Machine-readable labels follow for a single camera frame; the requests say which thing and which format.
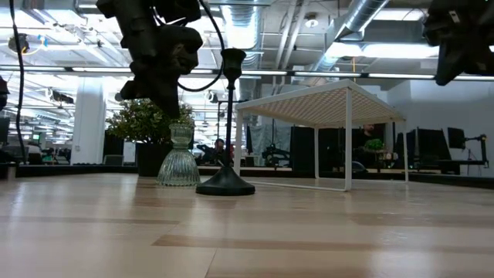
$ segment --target silver duct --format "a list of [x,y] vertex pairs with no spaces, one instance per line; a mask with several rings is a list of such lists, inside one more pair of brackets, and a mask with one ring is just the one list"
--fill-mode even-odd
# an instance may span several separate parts
[[[331,22],[330,31],[328,31],[331,41],[327,46],[328,49],[335,39],[348,36],[355,32],[363,32],[388,2],[389,0],[353,0],[348,8],[348,13],[343,18],[335,19]],[[324,53],[312,70],[330,71],[339,58],[332,57],[328,54],[327,52]]]
[[[226,21],[225,31],[228,47],[245,50],[259,49],[262,31],[261,7],[253,5],[223,5],[221,9],[223,18]],[[259,62],[260,55],[258,53],[247,52],[242,68],[256,70],[259,68]],[[240,79],[240,100],[252,100],[260,95],[260,90],[261,83],[258,80]]]

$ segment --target ribbed glass vase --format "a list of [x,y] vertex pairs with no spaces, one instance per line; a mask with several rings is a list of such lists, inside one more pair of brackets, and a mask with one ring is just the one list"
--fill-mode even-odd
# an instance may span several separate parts
[[171,124],[173,150],[164,159],[157,182],[163,186],[195,186],[201,183],[194,155],[188,151],[192,140],[192,126]]

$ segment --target black stand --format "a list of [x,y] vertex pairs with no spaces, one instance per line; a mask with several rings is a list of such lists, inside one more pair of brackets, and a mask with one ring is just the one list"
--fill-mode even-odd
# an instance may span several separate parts
[[225,68],[223,74],[228,79],[228,118],[226,123],[226,149],[225,165],[208,181],[198,185],[195,192],[203,195],[215,196],[243,196],[255,193],[254,185],[250,185],[240,178],[232,166],[230,160],[230,146],[232,145],[232,114],[233,114],[233,90],[235,81],[242,75],[242,61],[245,59],[245,52],[240,49],[225,49],[222,51]]

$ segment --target wooden floor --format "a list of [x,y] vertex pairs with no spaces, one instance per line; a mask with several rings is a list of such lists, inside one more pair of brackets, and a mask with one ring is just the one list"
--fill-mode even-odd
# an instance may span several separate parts
[[0,183],[0,277],[492,278],[494,192],[357,182],[219,198],[135,175],[23,179]]

